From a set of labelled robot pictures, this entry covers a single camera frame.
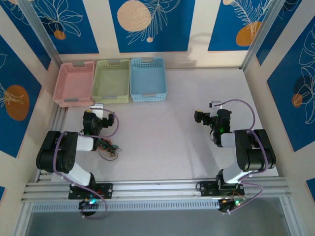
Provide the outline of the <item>green perforated plastic basket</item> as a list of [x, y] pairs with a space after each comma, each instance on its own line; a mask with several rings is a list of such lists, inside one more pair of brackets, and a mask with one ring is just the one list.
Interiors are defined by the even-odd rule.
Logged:
[[130, 60], [107, 59], [96, 63], [92, 98], [95, 103], [129, 102]]

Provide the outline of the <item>pink perforated plastic basket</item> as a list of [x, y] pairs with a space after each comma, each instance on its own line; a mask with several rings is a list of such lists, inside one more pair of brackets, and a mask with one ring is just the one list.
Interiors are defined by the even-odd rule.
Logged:
[[60, 107], [92, 105], [94, 72], [93, 61], [63, 63], [57, 77], [53, 101]]

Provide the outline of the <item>blue perforated plastic basket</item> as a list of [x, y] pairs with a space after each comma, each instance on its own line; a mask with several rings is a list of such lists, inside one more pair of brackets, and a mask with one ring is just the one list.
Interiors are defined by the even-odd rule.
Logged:
[[129, 88], [133, 102], [166, 100], [167, 81], [164, 58], [131, 59]]

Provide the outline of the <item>small circuit board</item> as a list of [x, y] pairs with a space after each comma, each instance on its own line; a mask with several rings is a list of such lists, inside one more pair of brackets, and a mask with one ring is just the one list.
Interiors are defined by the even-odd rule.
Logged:
[[219, 211], [221, 213], [230, 213], [245, 202], [245, 200], [245, 197], [219, 200]]
[[79, 210], [99, 209], [99, 202], [96, 199], [85, 199], [79, 202]]

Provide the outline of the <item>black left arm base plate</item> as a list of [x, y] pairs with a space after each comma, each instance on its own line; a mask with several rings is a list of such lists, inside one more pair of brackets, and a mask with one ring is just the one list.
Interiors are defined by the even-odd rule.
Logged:
[[[90, 187], [93, 191], [100, 194], [105, 199], [111, 199], [113, 194], [113, 184], [112, 183], [96, 183], [95, 186]], [[78, 186], [71, 186], [68, 194], [68, 198], [70, 200], [83, 200], [83, 199], [100, 199], [99, 196], [97, 196], [94, 193], [91, 193], [88, 190], [82, 189]]]

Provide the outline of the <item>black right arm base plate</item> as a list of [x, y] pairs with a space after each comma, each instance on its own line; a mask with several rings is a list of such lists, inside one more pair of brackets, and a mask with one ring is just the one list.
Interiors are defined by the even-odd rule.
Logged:
[[200, 181], [195, 187], [201, 193], [202, 197], [233, 197], [245, 195], [242, 184], [222, 184], [216, 181]]

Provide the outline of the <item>aluminium mounting rail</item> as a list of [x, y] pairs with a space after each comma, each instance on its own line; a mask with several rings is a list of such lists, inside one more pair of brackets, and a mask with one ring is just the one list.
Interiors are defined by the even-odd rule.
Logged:
[[[112, 201], [190, 200], [200, 199], [196, 185], [199, 179], [161, 181], [114, 181]], [[260, 197], [290, 197], [291, 191], [284, 177], [252, 177], [243, 184], [245, 196], [253, 197], [263, 186]], [[69, 184], [66, 182], [27, 183], [21, 202], [67, 201]]]

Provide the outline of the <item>aluminium frame post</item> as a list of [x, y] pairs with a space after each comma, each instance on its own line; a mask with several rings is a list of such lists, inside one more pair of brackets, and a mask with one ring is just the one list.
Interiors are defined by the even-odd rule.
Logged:
[[262, 42], [264, 41], [266, 35], [268, 34], [272, 24], [274, 23], [283, 3], [285, 0], [272, 0], [270, 8], [265, 14], [265, 18], [263, 19], [261, 26], [256, 33], [255, 38], [253, 39], [252, 44], [249, 47], [249, 50], [242, 62], [241, 69], [245, 72], [250, 64], [250, 61], [256, 55], [258, 49], [260, 48]]
[[47, 33], [44, 25], [42, 24], [39, 16], [32, 7], [32, 4], [28, 0], [16, 0], [19, 8], [21, 9], [23, 15], [27, 19], [32, 30], [36, 34], [38, 40], [44, 47], [45, 51], [51, 58], [51, 60], [60, 68], [62, 61], [60, 59], [59, 53], [52, 42], [49, 34]]

